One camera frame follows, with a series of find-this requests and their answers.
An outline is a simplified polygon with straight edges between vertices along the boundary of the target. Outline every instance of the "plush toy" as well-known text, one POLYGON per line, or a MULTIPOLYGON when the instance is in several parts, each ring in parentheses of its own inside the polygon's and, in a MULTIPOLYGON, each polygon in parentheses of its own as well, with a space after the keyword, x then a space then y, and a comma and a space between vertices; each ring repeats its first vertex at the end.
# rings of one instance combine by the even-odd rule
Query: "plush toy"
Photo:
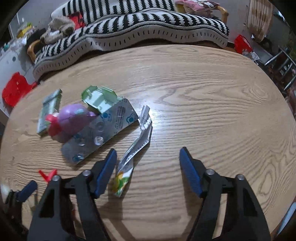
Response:
POLYGON ((95 117, 96 114, 82 104, 66 105, 59 112, 46 116, 47 132, 53 139, 64 143, 81 131, 95 117))

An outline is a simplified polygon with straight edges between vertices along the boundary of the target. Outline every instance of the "wooden table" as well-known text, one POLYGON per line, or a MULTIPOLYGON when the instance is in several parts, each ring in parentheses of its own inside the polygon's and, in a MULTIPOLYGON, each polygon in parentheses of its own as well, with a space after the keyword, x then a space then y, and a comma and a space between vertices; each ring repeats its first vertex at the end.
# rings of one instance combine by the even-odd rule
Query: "wooden table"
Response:
MULTIPOLYGON (((110 148, 121 158, 139 133, 130 126, 71 168, 61 144, 36 134, 42 99, 57 88, 61 105, 81 103, 89 85, 104 85, 127 97, 140 113, 150 106, 150 145, 135 157, 136 167, 123 198, 106 193, 97 200, 112 240, 186 240, 200 206, 182 176, 179 150, 220 175, 244 174, 272 231, 296 195, 295 121, 281 93, 248 58, 225 50, 158 45, 104 54, 74 65, 34 89, 13 110, 1 146, 1 182, 21 189, 31 179, 38 198, 46 183, 38 174, 58 169, 78 175, 102 160, 110 148)), ((219 227, 221 229, 225 197, 219 227)), ((30 225, 30 202, 23 221, 30 225)))

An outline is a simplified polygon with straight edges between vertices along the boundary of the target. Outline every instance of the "curtain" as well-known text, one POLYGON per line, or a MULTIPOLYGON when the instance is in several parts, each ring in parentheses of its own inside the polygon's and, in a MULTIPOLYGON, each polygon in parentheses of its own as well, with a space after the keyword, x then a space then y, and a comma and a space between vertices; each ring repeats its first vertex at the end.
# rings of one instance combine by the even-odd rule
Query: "curtain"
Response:
POLYGON ((250 0, 247 27, 255 36, 255 41, 261 42, 267 34, 272 22, 273 8, 268 0, 250 0))

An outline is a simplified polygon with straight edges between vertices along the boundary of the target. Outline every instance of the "bolt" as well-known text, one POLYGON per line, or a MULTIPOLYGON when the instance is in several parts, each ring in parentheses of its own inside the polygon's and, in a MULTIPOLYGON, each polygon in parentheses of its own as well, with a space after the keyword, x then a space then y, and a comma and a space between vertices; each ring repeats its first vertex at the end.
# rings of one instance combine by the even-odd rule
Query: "bolt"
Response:
POLYGON ((238 180, 244 180, 244 175, 243 174, 238 174, 237 175, 238 180))
POLYGON ((88 177, 90 174, 91 174, 91 170, 84 170, 82 172, 82 175, 85 176, 85 177, 88 177))
POLYGON ((213 175, 215 173, 215 171, 213 169, 207 169, 205 172, 208 175, 213 175))
POLYGON ((58 181, 60 178, 61 178, 61 177, 60 177, 59 175, 54 175, 54 176, 52 177, 52 180, 53 180, 54 182, 56 182, 56 181, 58 181))

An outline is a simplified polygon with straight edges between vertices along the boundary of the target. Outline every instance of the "sofa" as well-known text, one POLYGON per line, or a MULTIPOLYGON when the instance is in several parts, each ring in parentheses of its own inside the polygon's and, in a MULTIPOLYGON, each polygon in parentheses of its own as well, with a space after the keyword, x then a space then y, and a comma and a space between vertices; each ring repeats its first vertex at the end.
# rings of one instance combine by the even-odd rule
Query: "sofa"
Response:
POLYGON ((94 50, 110 52, 128 48, 145 40, 193 44, 210 41, 224 48, 228 43, 227 11, 219 7, 222 20, 183 13, 173 0, 70 0, 51 14, 51 18, 80 12, 85 27, 56 43, 46 45, 35 54, 35 41, 28 48, 34 62, 33 75, 74 64, 94 50))

